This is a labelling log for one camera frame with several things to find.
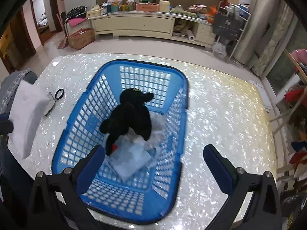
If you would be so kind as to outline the grey stained cloth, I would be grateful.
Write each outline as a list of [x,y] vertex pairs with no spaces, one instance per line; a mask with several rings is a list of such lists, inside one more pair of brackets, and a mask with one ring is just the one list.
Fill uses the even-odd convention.
[[49,99],[48,105],[46,106],[45,111],[43,113],[45,117],[48,116],[48,114],[51,112],[51,110],[54,108],[55,105],[55,99],[54,96],[51,94],[51,92],[48,93],[48,99]]

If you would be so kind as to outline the black shopping bag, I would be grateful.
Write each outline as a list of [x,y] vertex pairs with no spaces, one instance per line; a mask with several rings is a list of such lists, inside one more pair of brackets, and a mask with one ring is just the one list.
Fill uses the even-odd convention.
[[214,15],[213,33],[220,38],[226,40],[239,39],[242,26],[243,19],[239,17],[239,9],[236,7],[231,7],[230,10],[223,9]]

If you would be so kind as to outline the patterned curtain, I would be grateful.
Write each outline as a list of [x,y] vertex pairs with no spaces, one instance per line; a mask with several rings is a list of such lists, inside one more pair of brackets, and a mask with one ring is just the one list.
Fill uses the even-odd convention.
[[286,36],[294,17],[294,12],[284,0],[278,0],[276,8],[269,16],[266,29],[258,40],[248,62],[250,71],[260,77],[270,64],[281,41]]

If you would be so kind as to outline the white sponge block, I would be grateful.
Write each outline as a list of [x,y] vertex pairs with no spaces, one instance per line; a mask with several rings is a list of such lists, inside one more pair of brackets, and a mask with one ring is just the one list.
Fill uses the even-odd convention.
[[27,81],[20,82],[9,114],[14,129],[8,136],[22,159],[30,155],[36,131],[48,104],[47,93]]

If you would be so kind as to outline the light blue cloth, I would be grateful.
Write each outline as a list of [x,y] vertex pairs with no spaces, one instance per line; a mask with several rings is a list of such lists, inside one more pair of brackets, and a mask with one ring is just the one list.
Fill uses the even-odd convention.
[[107,159],[110,167],[126,182],[151,160],[151,155],[139,143],[132,143],[127,136],[120,136],[118,147]]

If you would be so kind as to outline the white plastic jug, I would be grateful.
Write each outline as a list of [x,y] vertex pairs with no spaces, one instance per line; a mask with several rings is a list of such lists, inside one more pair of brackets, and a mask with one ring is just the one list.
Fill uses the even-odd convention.
[[159,11],[160,12],[170,12],[170,2],[165,0],[159,1]]

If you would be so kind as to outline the white metal shelf rack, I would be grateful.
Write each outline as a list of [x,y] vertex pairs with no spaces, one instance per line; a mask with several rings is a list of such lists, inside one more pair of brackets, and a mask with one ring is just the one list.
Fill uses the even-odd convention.
[[239,0],[220,0],[213,17],[216,35],[213,53],[225,59],[232,58],[250,17],[249,5]]

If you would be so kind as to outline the cream TV cabinet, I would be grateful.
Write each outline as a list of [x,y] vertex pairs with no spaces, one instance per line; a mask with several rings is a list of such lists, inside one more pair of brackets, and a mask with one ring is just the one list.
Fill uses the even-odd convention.
[[[172,12],[111,12],[89,18],[96,35],[151,37],[191,43],[212,48],[216,35],[213,25],[205,20]],[[195,36],[192,42],[186,31]]]

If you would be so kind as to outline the paper roll in cabinet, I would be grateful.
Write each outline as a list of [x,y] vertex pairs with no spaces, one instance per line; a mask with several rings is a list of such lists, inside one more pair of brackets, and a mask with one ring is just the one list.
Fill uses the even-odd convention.
[[195,36],[193,34],[193,32],[191,30],[187,30],[186,31],[186,35],[187,35],[187,38],[190,40],[190,41],[194,41],[195,40]]

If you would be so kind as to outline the pink clothes pile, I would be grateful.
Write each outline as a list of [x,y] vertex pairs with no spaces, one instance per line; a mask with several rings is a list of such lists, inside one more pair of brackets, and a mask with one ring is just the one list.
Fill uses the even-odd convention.
[[306,49],[297,49],[291,52],[293,58],[298,62],[300,67],[306,73],[307,66],[307,50]]

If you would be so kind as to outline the white fluffy towel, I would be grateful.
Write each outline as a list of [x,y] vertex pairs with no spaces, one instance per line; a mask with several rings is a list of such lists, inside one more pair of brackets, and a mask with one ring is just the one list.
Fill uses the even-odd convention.
[[128,132],[128,138],[130,142],[133,144],[140,144],[146,151],[158,148],[162,141],[165,139],[165,116],[156,112],[149,112],[149,114],[152,128],[150,137],[147,141],[145,141],[141,135],[137,135],[131,128]]

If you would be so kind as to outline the pink storage box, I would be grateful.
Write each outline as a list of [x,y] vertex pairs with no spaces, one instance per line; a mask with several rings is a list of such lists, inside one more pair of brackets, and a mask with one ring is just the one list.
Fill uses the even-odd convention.
[[139,4],[136,4],[136,11],[158,12],[159,11],[159,4],[139,3]]

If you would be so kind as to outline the blue plastic basket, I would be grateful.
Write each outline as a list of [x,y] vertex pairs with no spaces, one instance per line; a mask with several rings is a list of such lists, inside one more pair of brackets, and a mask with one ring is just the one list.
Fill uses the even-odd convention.
[[152,93],[146,103],[165,118],[164,139],[153,160],[123,181],[107,162],[97,171],[81,199],[89,208],[125,222],[147,225],[165,218],[174,207],[181,179],[188,80],[176,68],[149,62],[117,59],[103,65],[74,106],[55,150],[51,171],[74,167],[106,135],[100,125],[120,102],[123,90]]

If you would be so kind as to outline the black plush toy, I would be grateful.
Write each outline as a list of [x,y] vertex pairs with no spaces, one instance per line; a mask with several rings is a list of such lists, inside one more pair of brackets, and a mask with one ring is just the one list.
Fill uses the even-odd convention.
[[150,113],[145,103],[151,101],[154,94],[143,93],[139,89],[129,88],[120,94],[120,104],[113,109],[109,118],[105,119],[99,131],[108,134],[105,145],[106,155],[113,153],[113,145],[120,136],[128,133],[129,129],[142,136],[145,141],[150,138],[152,123]]

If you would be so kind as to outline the black ring band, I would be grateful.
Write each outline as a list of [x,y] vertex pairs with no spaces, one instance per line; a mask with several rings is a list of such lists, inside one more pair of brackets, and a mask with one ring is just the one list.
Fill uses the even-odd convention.
[[60,100],[64,96],[64,89],[59,89],[55,93],[55,99]]

